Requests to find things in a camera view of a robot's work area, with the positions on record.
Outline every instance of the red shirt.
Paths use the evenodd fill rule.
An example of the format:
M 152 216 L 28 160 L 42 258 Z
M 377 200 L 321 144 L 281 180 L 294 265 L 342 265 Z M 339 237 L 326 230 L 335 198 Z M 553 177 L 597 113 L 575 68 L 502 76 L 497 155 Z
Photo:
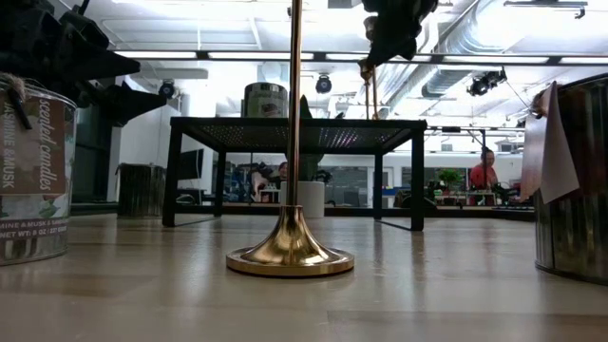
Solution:
M 498 183 L 498 177 L 492 166 L 486 168 L 487 171 L 487 182 L 491 185 Z M 470 184 L 475 185 L 477 189 L 486 189 L 487 184 L 484 184 L 484 165 L 479 164 L 471 170 Z

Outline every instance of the galvanized metal bucket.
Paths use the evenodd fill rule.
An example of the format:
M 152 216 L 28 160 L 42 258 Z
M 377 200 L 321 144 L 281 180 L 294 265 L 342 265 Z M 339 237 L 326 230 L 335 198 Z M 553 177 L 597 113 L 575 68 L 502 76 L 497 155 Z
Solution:
M 123 163 L 119 166 L 120 191 L 118 217 L 121 219 L 156 219 L 162 216 L 163 167 Z
M 608 74 L 559 90 L 561 122 L 580 189 L 542 204 L 537 194 L 539 268 L 608 285 Z

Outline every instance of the metal tin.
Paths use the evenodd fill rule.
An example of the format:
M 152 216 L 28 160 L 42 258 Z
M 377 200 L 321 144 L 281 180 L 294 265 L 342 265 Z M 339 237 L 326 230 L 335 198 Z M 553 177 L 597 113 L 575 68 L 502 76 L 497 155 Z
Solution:
M 40 137 L 40 141 L 36 144 L 35 141 L 28 141 L 29 136 L 23 135 L 25 128 L 18 121 L 13 131 L 8 132 L 8 129 L 12 129 L 10 121 L 13 119 L 10 116 L 12 106 L 8 105 L 10 102 L 8 102 L 6 89 L 8 89 L 8 84 L 0 81 L 0 135 L 2 135 L 2 139 L 0 139 L 2 177 L 0 179 L 3 180 L 5 176 L 9 179 L 10 172 L 14 172 L 17 187 L 26 188 L 22 181 L 24 175 L 34 175 L 33 184 L 38 181 L 41 193 L 36 193 L 36 189 L 30 188 L 23 194 L 8 194 L 4 189 L 5 184 L 2 183 L 0 265 L 56 257 L 66 252 L 77 114 L 76 104 L 69 99 L 40 87 L 28 85 L 28 99 L 23 102 L 23 108 L 33 125 L 31 132 L 34 133 L 29 134 L 38 134 Z M 60 138 L 56 136 L 50 138 L 50 134 L 60 134 Z M 53 146 L 46 146 L 45 142 L 50 142 Z M 12 161 L 8 159 L 10 156 L 10 153 L 7 152 L 8 147 L 14 147 L 16 151 L 14 170 L 10 169 Z M 48 156 L 47 160 L 41 151 L 48 151 L 48 154 L 45 155 Z M 57 186 L 42 190 L 43 184 L 51 181 L 53 181 L 53 186 L 54 182 L 59 181 L 57 183 L 59 190 L 57 190 Z
M 271 83 L 247 85 L 243 105 L 242 114 L 246 118 L 287 118 L 289 113 L 287 90 Z
M 537 194 L 537 265 L 608 284 L 608 74 L 561 87 L 559 102 L 580 189 L 546 205 Z
M 119 166 L 121 189 L 118 200 L 119 218 L 159 218 L 162 216 L 164 181 L 163 167 L 143 164 Z

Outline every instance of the wall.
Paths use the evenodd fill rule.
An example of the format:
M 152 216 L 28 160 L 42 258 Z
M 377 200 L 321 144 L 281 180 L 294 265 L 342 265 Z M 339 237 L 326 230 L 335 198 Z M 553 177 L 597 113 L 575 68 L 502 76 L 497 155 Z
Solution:
M 147 91 L 128 76 L 124 80 L 134 90 Z M 118 84 L 122 81 L 123 78 L 117 79 Z M 171 134 L 169 121 L 179 115 L 179 111 L 166 105 L 132 119 L 124 127 L 112 129 L 107 200 L 118 200 L 118 177 L 115 173 L 119 164 L 167 166 Z

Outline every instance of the black metal table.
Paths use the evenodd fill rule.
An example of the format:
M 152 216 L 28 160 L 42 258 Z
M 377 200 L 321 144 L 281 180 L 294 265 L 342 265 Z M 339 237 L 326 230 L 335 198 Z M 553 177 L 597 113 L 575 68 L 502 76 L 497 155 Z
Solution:
M 382 218 L 382 158 L 401 144 L 412 140 L 411 151 L 411 228 L 424 228 L 424 133 L 426 121 L 368 121 L 304 119 L 300 126 L 301 154 L 373 155 L 373 206 L 371 215 Z M 162 210 L 162 224 L 175 226 L 175 214 L 184 213 L 176 204 L 181 138 L 190 138 L 218 152 L 218 177 L 213 207 L 215 217 L 224 212 L 223 191 L 226 153 L 285 153 L 288 141 L 287 119 L 258 118 L 171 118 L 171 138 Z

